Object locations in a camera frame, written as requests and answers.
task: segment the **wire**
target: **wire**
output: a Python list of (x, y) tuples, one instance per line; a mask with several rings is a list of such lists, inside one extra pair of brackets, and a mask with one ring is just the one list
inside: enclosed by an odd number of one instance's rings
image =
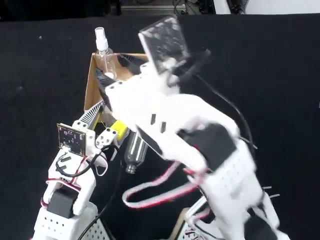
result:
[(250, 144), (250, 141), (248, 139), (246, 139), (243, 136), (239, 136), (239, 139), (241, 139), (242, 141), (246, 142), (247, 144)]
[(224, 238), (219, 238), (216, 236), (213, 236), (211, 233), (207, 232), (206, 230), (204, 230), (203, 228), (199, 227), (196, 223), (194, 224), (196, 226), (197, 229), (199, 229), (201, 232), (203, 232), (204, 234), (207, 234), (208, 236), (216, 239), (216, 240), (225, 240)]
[(43, 198), (41, 198), (40, 204), (41, 204), (41, 206), (44, 207), (44, 208), (48, 207), (48, 203), (46, 203)]
[(96, 174), (97, 174), (99, 177), (102, 177), (103, 175), (105, 175), (106, 172), (107, 172), (107, 170), (108, 170), (108, 161), (107, 161), (107, 159), (106, 159), (104, 156), (102, 156), (102, 155), (101, 155), (101, 157), (103, 158), (103, 160), (104, 160), (104, 162), (105, 162), (105, 168), (104, 168), (103, 173), (99, 173), (98, 167), (95, 166)]
[(59, 179), (59, 178), (49, 178), (45, 181), (46, 184), (49, 184), (50, 182), (60, 183), (62, 185), (65, 185), (65, 186), (71, 188), (72, 190), (75, 190), (78, 193), (80, 193), (80, 190), (81, 190), (81, 187), (75, 186), (75, 185), (68, 183), (68, 182), (66, 182), (62, 179)]
[(90, 161), (90, 163), (86, 166), (85, 169), (83, 169), (82, 171), (78, 172), (78, 173), (75, 173), (75, 174), (69, 174), (69, 173), (66, 173), (63, 169), (60, 168), (59, 166), (59, 162), (61, 161), (61, 159), (59, 158), (56, 162), (55, 162), (55, 167), (56, 167), (56, 170), (63, 176), (66, 176), (66, 177), (69, 177), (69, 178), (73, 178), (73, 177), (79, 177), (83, 174), (85, 174), (87, 171), (89, 171), (91, 169), (91, 167), (95, 164), (95, 161), (97, 160), (97, 158), (101, 155), (101, 153), (108, 149), (108, 148), (114, 148), (117, 152), (119, 151), (119, 148), (114, 145), (114, 144), (110, 144), (108, 146), (104, 146), (101, 148), (101, 151), (100, 153), (94, 155), (94, 157), (92, 158), (92, 160)]
[(205, 81), (202, 77), (200, 77), (198, 74), (196, 73), (191, 73), (193, 76), (195, 76), (196, 78), (198, 78), (204, 85), (207, 86), (207, 88), (214, 93), (215, 95), (217, 95), (218, 97), (220, 97), (222, 100), (224, 100), (227, 104), (229, 104), (240, 116), (241, 121), (244, 124), (244, 128), (246, 131), (246, 134), (249, 138), (249, 146), (250, 146), (250, 152), (252, 154), (252, 158), (255, 159), (255, 145), (254, 145), (254, 140), (252, 137), (252, 133), (249, 127), (249, 124), (247, 122), (247, 120), (245, 119), (244, 115), (241, 113), (241, 111), (238, 109), (238, 107), (232, 102), (230, 101), (228, 98), (226, 98), (224, 95), (222, 95), (219, 91), (217, 91), (216, 89), (214, 89), (207, 81)]
[(276, 197), (280, 197), (280, 194), (273, 194), (271, 196), (269, 196), (270, 199), (276, 198)]
[[(83, 157), (83, 159), (81, 160), (81, 162), (80, 162), (77, 170), (75, 171), (76, 174), (79, 172), (79, 169), (80, 169), (81, 165), (85, 162), (85, 160), (87, 160), (87, 158), (88, 158), (87, 156), (84, 156), (84, 157)], [(72, 178), (72, 180), (71, 180), (71, 184), (74, 184), (75, 181), (76, 181), (76, 177), (74, 176), (74, 177)]]
[(120, 159), (120, 167), (119, 167), (118, 178), (116, 180), (115, 189), (114, 189), (111, 197), (109, 198), (108, 202), (104, 205), (104, 207), (101, 210), (101, 212), (92, 220), (92, 222), (90, 222), (90, 224), (84, 229), (84, 231), (80, 234), (80, 236), (78, 237), (77, 240), (81, 240), (86, 235), (86, 233), (89, 231), (89, 229), (97, 222), (97, 220), (102, 216), (102, 214), (106, 211), (106, 209), (109, 207), (110, 203), (115, 198), (116, 192), (117, 192), (117, 190), (119, 188), (120, 181), (121, 181), (121, 173), (122, 173), (122, 160)]
[(172, 0), (173, 13), (174, 13), (175, 15), (179, 15), (179, 12), (177, 11), (177, 6), (181, 3), (181, 1), (182, 1), (182, 0)]
[(198, 220), (201, 220), (201, 219), (204, 219), (205, 217), (207, 217), (209, 214), (210, 214), (210, 208), (209, 207), (207, 207), (205, 210), (203, 210), (202, 212), (199, 212), (199, 213), (197, 213), (196, 215), (194, 215), (194, 216), (192, 216), (192, 217), (190, 217), (189, 219), (187, 219), (186, 220), (186, 222), (189, 224), (189, 226), (191, 227), (191, 228), (193, 228), (193, 230), (195, 230), (195, 231), (197, 231), (197, 229), (198, 230), (200, 230), (202, 233), (204, 233), (204, 234), (206, 234), (206, 235), (208, 235), (208, 236), (210, 236), (210, 237), (212, 237), (212, 238), (214, 238), (214, 239), (216, 239), (216, 240), (225, 240), (224, 238), (220, 238), (220, 237), (216, 237), (216, 236), (214, 236), (214, 235), (212, 235), (211, 233), (209, 233), (209, 232), (207, 232), (207, 231), (205, 231), (204, 229), (202, 229), (201, 227), (199, 227), (197, 224), (196, 224), (196, 222), (198, 221)]
[(173, 190), (170, 190), (168, 192), (162, 193), (160, 195), (151, 197), (149, 199), (145, 199), (139, 202), (129, 202), (128, 199), (135, 193), (140, 192), (141, 190), (144, 190), (146, 188), (155, 187), (162, 183), (164, 183), (168, 178), (173, 174), (173, 172), (177, 169), (177, 167), (180, 165), (179, 162), (174, 162), (167, 170), (166, 172), (155, 179), (154, 181), (150, 182), (144, 182), (138, 186), (132, 187), (125, 191), (122, 195), (122, 201), (124, 204), (126, 204), (129, 208), (133, 209), (144, 209), (144, 208), (150, 208), (153, 206), (160, 205), (162, 203), (166, 203), (168, 201), (174, 200), (180, 196), (183, 196), (185, 194), (188, 194), (195, 189), (198, 188), (198, 186), (201, 184), (203, 180), (203, 176), (206, 173), (201, 172), (198, 173), (195, 178), (194, 182), (188, 182), (180, 187), (177, 187)]

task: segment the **black fabric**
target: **black fabric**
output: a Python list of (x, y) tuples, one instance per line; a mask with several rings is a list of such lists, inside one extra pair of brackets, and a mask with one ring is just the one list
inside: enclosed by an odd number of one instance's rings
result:
[[(72, 124), (83, 113), (94, 28), (105, 27), (115, 52), (142, 53), (138, 32), (159, 17), (114, 17), (0, 23), (0, 214), (2, 239), (33, 234), (48, 176), (58, 151), (56, 123)], [(201, 72), (239, 107), (252, 130), (257, 176), (270, 194), (280, 229), (292, 240), (317, 239), (320, 133), (320, 15), (184, 16), (191, 51), (209, 49), (213, 60)], [(201, 83), (183, 90), (200, 95), (239, 117)], [(195, 192), (150, 209), (128, 209), (124, 190), (153, 180), (170, 164), (147, 152), (136, 174), (122, 184), (103, 219), (119, 240), (168, 237)], [(101, 209), (114, 191), (119, 161), (98, 178), (92, 201)], [(167, 184), (132, 200), (168, 191), (186, 182), (178, 170)]]

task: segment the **cardboard box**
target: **cardboard box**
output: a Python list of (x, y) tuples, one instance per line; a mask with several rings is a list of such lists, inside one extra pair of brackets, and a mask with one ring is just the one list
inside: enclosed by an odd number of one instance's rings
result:
[[(141, 53), (115, 53), (113, 56), (113, 60), (116, 69), (117, 79), (122, 81), (128, 80), (130, 77), (132, 77), (132, 74), (126, 67), (120, 65), (117, 57), (117, 55), (119, 54), (128, 54), (132, 56), (143, 57), (147, 60), (147, 56)], [(89, 110), (93, 105), (102, 100), (98, 89), (98, 83), (96, 80), (96, 67), (101, 68), (99, 67), (101, 65), (102, 63), (99, 62), (99, 58), (96, 57), (95, 53), (93, 53), (91, 56), (88, 79), (85, 89), (84, 111)]]

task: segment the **bottle cap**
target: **bottle cap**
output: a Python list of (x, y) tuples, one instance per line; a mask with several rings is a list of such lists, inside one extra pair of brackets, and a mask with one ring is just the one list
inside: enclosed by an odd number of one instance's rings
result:
[(107, 50), (108, 40), (106, 38), (105, 29), (103, 27), (97, 27), (95, 30), (95, 44), (96, 48), (100, 51)]

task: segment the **clear plastic bottle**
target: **clear plastic bottle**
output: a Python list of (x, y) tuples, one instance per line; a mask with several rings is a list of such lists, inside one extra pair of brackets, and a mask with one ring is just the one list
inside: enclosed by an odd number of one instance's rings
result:
[(97, 66), (103, 71), (103, 73), (114, 80), (117, 79), (117, 71), (114, 62), (114, 52), (108, 45), (105, 29), (103, 27), (97, 27), (95, 30), (95, 43), (96, 43), (96, 61)]
[(127, 173), (134, 174), (136, 172), (137, 167), (145, 160), (147, 149), (148, 145), (139, 137), (139, 134), (130, 132), (128, 145), (124, 152)]

